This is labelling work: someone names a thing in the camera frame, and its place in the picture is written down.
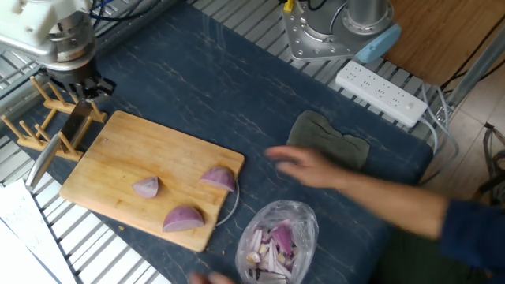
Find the person left hand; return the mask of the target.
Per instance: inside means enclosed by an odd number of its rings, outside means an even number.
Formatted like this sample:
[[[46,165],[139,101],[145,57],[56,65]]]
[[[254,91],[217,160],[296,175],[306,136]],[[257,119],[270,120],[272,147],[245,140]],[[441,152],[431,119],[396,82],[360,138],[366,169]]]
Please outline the person left hand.
[[[209,275],[191,272],[188,280],[189,284],[235,284],[232,279],[216,272],[212,272]]]

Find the person right hand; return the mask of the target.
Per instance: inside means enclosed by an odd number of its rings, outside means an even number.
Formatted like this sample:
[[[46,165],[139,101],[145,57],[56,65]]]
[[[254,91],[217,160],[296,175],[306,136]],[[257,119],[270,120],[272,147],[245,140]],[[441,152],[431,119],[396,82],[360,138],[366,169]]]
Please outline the person right hand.
[[[265,155],[276,162],[278,171],[313,188],[342,189],[354,176],[308,148],[276,146],[267,149]]]

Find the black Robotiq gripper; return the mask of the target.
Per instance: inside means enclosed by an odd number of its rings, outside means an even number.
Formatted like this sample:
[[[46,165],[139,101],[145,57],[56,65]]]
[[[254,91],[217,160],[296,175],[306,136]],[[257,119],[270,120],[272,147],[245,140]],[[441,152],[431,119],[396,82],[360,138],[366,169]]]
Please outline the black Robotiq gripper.
[[[48,67],[44,70],[50,81],[60,88],[66,89],[75,103],[86,100],[89,103],[99,103],[109,99],[115,90],[115,83],[108,78],[99,78],[96,60],[92,59],[81,67],[72,70],[55,70]],[[84,97],[75,84],[84,87]]]

